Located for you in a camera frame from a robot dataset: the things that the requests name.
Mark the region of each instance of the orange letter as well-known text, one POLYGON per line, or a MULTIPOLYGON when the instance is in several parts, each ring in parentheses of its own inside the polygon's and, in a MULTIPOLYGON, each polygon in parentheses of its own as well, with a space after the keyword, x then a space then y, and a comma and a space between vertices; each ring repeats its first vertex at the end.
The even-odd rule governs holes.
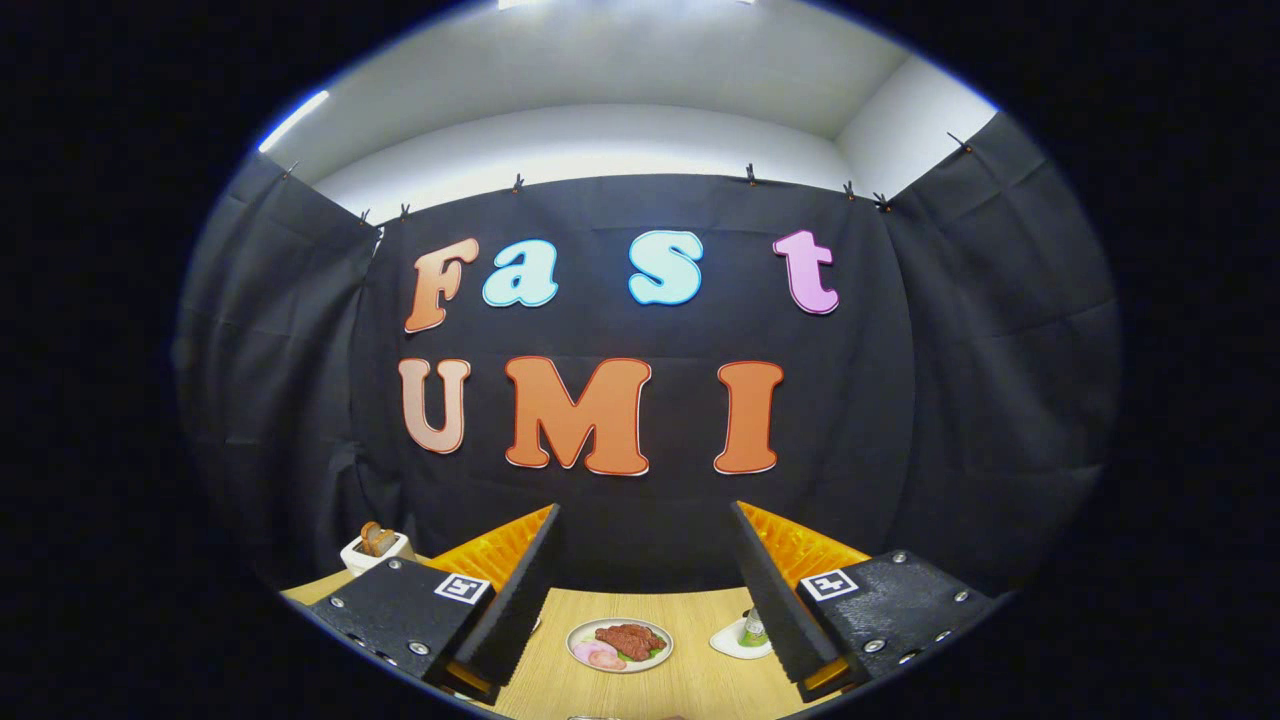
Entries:
POLYGON ((640 388, 653 377, 646 363, 600 363, 577 402, 570 398, 556 364, 547 357, 515 357, 507 363, 507 377, 516 383, 516 443, 507 451, 508 462, 545 468, 550 456, 541 447, 541 429, 556 460, 567 470, 595 430, 588 470, 600 475, 649 471, 649 460, 640 455, 640 388))
POLYGON ((404 332, 429 331, 444 322, 444 309, 436 304, 436 296, 444 293, 445 300, 453 300, 462 282, 462 265, 449 260, 470 263, 480 254, 480 243, 468 237, 462 242, 428 252, 413 263, 417 269, 417 287, 413 290, 413 311, 404 320, 404 332))
POLYGON ((462 380, 471 374, 471 364, 466 360, 440 360, 435 370, 444 382, 444 428, 438 430, 426 423, 422 386, 431 374, 431 365, 417 357, 407 357, 399 364, 404 427, 413 442, 431 452, 448 455, 462 445, 466 424, 462 415, 462 380))
POLYGON ((726 475, 763 473, 778 464, 769 450, 769 414, 773 388, 782 382, 782 368, 773 363, 730 363, 716 373, 728 388, 728 432, 724 452, 716 457, 716 470, 726 475))

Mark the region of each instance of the black border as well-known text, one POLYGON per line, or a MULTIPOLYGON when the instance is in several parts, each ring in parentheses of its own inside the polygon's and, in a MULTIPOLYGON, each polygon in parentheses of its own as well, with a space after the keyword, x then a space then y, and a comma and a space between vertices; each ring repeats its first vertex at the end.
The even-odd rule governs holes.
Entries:
MULTIPOLYGON (((14 347, 37 378, 18 392, 35 459, 14 483, 49 496, 20 512, 45 532, 20 559, 44 589, 15 593, 33 632, 19 700, 46 711, 449 716, 256 582, 177 427, 168 341, 207 208, 300 96, 426 15, 323 5, 26 4, 6 20, 17 96, 32 100, 19 120, 40 115, 12 140, 18 172, 58 205, 17 218, 32 255, 17 290, 33 302, 14 347)), ((1274 10, 858 10, 1009 110, 1071 178, 1112 263, 1126 364, 1112 464, 1037 579, 841 715, 1261 715, 1249 670, 1265 643, 1228 620, 1257 632, 1249 600, 1265 598, 1226 571, 1261 559, 1274 507, 1275 249, 1247 177, 1266 142, 1274 10)))

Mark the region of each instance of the plate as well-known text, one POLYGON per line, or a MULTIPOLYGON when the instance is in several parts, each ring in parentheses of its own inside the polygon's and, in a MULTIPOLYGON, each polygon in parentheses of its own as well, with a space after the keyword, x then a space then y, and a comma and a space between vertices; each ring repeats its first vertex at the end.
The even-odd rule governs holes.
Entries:
MULTIPOLYGON (((577 660, 579 662, 581 662, 582 665, 586 665, 588 667, 590 667, 593 670, 599 670, 600 673, 620 673, 620 674, 622 674, 622 673, 640 673, 640 671, 644 671, 644 670, 648 670, 650 667, 655 667, 655 666, 660 665, 664 660, 667 660, 668 657, 671 657, 671 651, 676 647, 676 643, 675 643, 675 641, 671 639, 671 633, 668 633, 667 630, 663 630, 662 628, 659 628, 658 625, 654 625, 653 623, 648 623, 645 620, 636 620, 636 619, 632 619, 632 618, 602 618, 599 620, 591 620, 590 623, 582 623, 577 628, 573 628, 573 632, 571 632, 564 638, 564 647, 566 647, 566 650, 568 650, 568 653, 571 656, 573 656, 573 660, 577 660), (579 657, 577 653, 573 652, 573 648, 576 646, 579 646, 580 643, 595 642, 595 643, 600 643, 602 646, 607 644, 607 643, 604 643, 602 641, 595 639, 595 630, 598 630, 600 628, 612 628, 613 625, 625 625, 625 624, 628 624, 628 623, 634 624, 634 625, 640 625, 640 626, 644 626, 644 628, 649 628, 650 630, 653 630, 653 634, 655 634, 659 638, 667 641, 667 647, 659 650, 657 652, 657 655, 653 655, 648 660, 631 660, 631 661, 623 660, 623 662, 626 662, 626 667, 622 667, 622 669, 598 667, 598 666, 591 665, 590 662, 588 662, 586 659, 579 657)), ((617 651, 612 646, 608 646, 608 648, 600 648, 600 650, 604 650, 605 652, 613 651, 614 653, 617 653, 617 651)))
POLYGON ((759 660, 760 657, 773 652, 773 643, 769 641, 765 641, 765 643, 759 647, 746 647, 737 642, 739 638, 742 637, 742 630, 745 629, 746 618, 739 618, 727 628, 712 635, 712 647, 724 655, 737 657, 740 660, 759 660))

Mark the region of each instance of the light blue letter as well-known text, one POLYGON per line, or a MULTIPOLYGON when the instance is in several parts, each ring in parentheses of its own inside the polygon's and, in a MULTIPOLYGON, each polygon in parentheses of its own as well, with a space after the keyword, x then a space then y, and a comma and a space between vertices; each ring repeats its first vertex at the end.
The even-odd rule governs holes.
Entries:
POLYGON ((631 242, 631 264, 640 270, 627 282, 631 297, 640 305, 689 302, 703 284, 696 263, 701 259, 703 243, 691 232, 641 234, 631 242))
POLYGON ((503 247, 493 259, 498 268, 484 282, 484 301, 506 307, 520 301, 526 307, 547 305, 559 286, 552 282, 556 246, 545 240, 524 240, 503 247))

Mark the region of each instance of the ceiling light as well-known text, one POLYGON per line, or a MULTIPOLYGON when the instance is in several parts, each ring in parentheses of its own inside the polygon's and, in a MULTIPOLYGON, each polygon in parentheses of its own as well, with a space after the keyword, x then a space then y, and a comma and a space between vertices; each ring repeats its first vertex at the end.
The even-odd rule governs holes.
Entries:
POLYGON ((271 135, 266 136, 266 140, 262 141, 262 145, 257 146, 257 151, 259 152, 266 152, 268 150, 270 150, 271 146, 275 145, 276 140, 280 140, 280 137, 283 137, 284 133, 289 132, 289 128, 292 128, 293 126, 296 126, 298 123, 298 120, 301 120, 303 118, 303 115, 306 115, 311 110, 315 110, 316 106, 319 106, 321 102, 324 102, 325 97, 329 97, 329 91, 328 90, 321 90, 320 92, 316 92, 311 97, 311 100, 307 100, 306 102, 302 104, 301 108, 298 108, 297 110, 294 110, 293 114, 289 115, 289 119, 287 119, 283 123, 280 123, 280 127, 278 127, 274 131, 271 131, 271 135))

